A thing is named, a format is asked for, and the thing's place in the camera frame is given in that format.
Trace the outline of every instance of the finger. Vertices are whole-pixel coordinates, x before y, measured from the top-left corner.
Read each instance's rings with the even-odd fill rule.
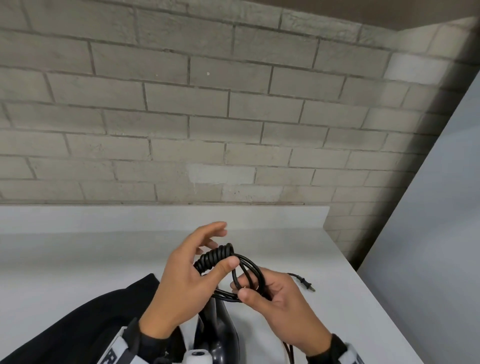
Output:
[[[274,315],[277,310],[277,307],[269,300],[262,297],[257,291],[249,288],[242,288],[239,291],[238,296],[240,301],[262,314],[265,318]]]
[[[250,270],[247,270],[247,273],[249,274],[250,278],[252,279],[252,282],[253,282],[253,287],[250,287],[250,284],[248,282],[248,278],[247,276],[244,274],[242,274],[241,276],[238,277],[238,281],[240,283],[240,285],[242,287],[247,287],[247,288],[256,288],[257,285],[258,285],[258,279],[257,277],[252,273],[252,271]],[[235,286],[235,283],[234,282],[231,282],[230,283],[230,287],[232,289],[236,289],[237,287]]]
[[[210,249],[216,249],[218,248],[218,244],[216,242],[214,242],[212,239],[208,238],[208,239],[205,239],[203,242],[202,242],[202,245],[201,246],[206,246],[207,248],[210,248]]]
[[[187,236],[180,245],[180,248],[194,254],[196,248],[202,245],[206,238],[211,238],[212,236],[225,236],[227,234],[227,231],[225,230],[226,226],[227,223],[223,221],[212,222],[211,224],[201,226]]]
[[[214,290],[220,281],[227,276],[240,264],[240,260],[236,256],[229,256],[228,258],[220,260],[213,269],[202,277],[208,284],[209,288]]]

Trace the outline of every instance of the white countertop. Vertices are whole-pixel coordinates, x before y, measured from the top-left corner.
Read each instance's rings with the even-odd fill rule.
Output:
[[[313,310],[332,332],[355,346],[365,363],[422,363],[321,228],[326,209],[0,207],[0,217],[10,217],[8,226],[0,220],[0,322],[4,328],[0,331],[0,358],[88,300],[124,288],[151,272],[161,277],[169,252],[191,232],[192,226],[224,219],[230,230],[227,237],[217,241],[232,243],[236,252],[259,266],[304,276],[316,289],[302,290]],[[152,224],[145,224],[145,219],[137,215],[148,216]],[[169,217],[168,224],[155,224],[162,216]],[[20,217],[24,228],[12,223]],[[182,231],[179,227],[186,217],[188,223],[184,225],[188,229]],[[130,225],[121,224],[122,218]],[[119,231],[125,226],[129,231]],[[143,230],[151,230],[152,226],[158,231]],[[223,288],[227,289],[230,281],[229,276],[222,282]],[[258,313],[240,303],[226,305],[245,350],[244,363],[287,363],[281,342]],[[193,341],[195,324],[196,318],[182,326],[187,345]],[[297,363],[306,362],[299,351],[295,359]]]

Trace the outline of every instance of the gray brick wall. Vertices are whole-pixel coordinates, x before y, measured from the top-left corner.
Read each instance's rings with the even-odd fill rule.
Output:
[[[329,205],[361,257],[479,69],[472,23],[1,1],[0,203]]]

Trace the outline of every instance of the black power cord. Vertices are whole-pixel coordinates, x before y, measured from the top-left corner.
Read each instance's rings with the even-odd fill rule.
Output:
[[[250,274],[248,274],[247,272],[247,269],[250,270],[250,272],[252,272],[252,274],[257,278],[257,281],[258,281],[258,286],[256,289],[257,292],[261,294],[263,297],[265,297],[266,299],[271,301],[272,298],[270,297],[270,295],[265,289],[266,288],[265,277],[262,274],[262,271],[260,270],[260,268],[250,259],[244,257],[243,255],[236,254],[233,251],[232,244],[230,243],[228,243],[227,245],[220,245],[218,248],[210,250],[205,254],[202,254],[200,258],[193,264],[193,266],[200,274],[204,274],[206,271],[215,267],[220,260],[228,258],[229,256],[232,256],[232,255],[236,256],[240,260],[240,268],[248,279],[249,287],[254,287],[254,284],[250,277]],[[315,292],[315,289],[313,289],[312,284],[307,282],[304,277],[301,277],[298,274],[294,274],[294,273],[288,273],[288,274],[298,279],[306,289]],[[237,273],[235,272],[235,270],[232,271],[232,278],[233,278],[233,283],[235,284],[235,287],[237,287],[238,290],[243,288],[237,279]],[[218,298],[219,300],[226,301],[226,302],[241,302],[236,293],[227,292],[224,290],[220,290],[218,288],[215,290],[212,297]],[[290,364],[295,364],[295,358],[293,357],[293,346],[287,345],[285,342],[282,342],[282,343],[283,343],[283,346],[285,347],[285,350],[287,351],[288,360],[290,361]]]

